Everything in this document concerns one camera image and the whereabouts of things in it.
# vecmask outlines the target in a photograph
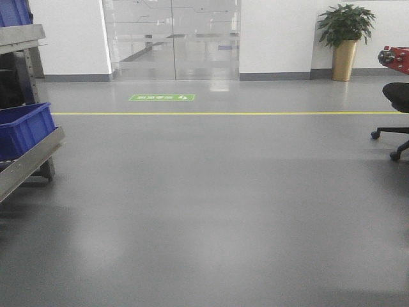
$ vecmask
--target white wall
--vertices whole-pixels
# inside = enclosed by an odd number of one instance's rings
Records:
[[[372,30],[372,40],[365,45],[359,42],[354,68],[381,68],[377,60],[378,53],[385,45],[409,45],[409,1],[348,1],[350,4],[363,6],[376,15]],[[325,11],[326,3],[320,9]],[[325,44],[318,43],[320,33],[317,32],[314,41],[312,69],[331,68],[332,50]]]
[[[240,72],[309,72],[330,68],[332,51],[318,43],[318,15],[335,0],[242,0]],[[384,45],[409,45],[409,1],[354,1],[376,16],[373,39],[360,43],[354,68],[380,68]],[[30,0],[47,39],[45,75],[110,74],[102,0]]]
[[[243,0],[240,72],[309,72],[331,68],[332,50],[318,43],[318,15],[334,0]],[[381,68],[385,45],[409,45],[409,1],[350,1],[377,16],[373,39],[360,42],[354,68]]]
[[[309,72],[320,2],[242,0],[240,73]]]
[[[30,0],[34,23],[47,37],[40,47],[45,75],[112,72],[101,0]]]

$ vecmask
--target metal shelf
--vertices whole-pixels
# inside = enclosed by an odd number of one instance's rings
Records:
[[[61,147],[61,140],[64,137],[64,130],[58,127],[20,158],[12,161],[0,173],[0,202],[49,160],[51,155]]]
[[[29,50],[38,47],[38,40],[42,38],[45,34],[41,24],[0,28],[0,54],[21,54],[17,70],[26,104],[39,103]],[[0,203],[32,175],[52,180],[51,155],[61,147],[64,136],[63,129],[58,127],[17,160],[0,163]]]
[[[45,38],[41,24],[0,28],[0,54],[38,47]]]

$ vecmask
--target blue plastic bin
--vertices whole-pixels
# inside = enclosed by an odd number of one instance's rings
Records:
[[[46,102],[0,110],[0,161],[20,157],[56,129],[49,106]]]
[[[25,0],[0,0],[0,27],[31,24]]]

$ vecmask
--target chair base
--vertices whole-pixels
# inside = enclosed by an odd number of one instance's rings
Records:
[[[378,127],[376,131],[371,133],[373,139],[378,139],[381,135],[381,132],[395,132],[395,133],[405,133],[409,134],[409,127]],[[390,158],[393,161],[398,161],[401,158],[401,152],[409,148],[409,141],[403,143],[397,148],[395,152],[390,153]]]

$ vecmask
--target gold planter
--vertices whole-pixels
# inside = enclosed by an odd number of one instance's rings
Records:
[[[343,40],[340,46],[335,48],[332,59],[332,80],[349,81],[351,79],[357,43],[358,40]]]

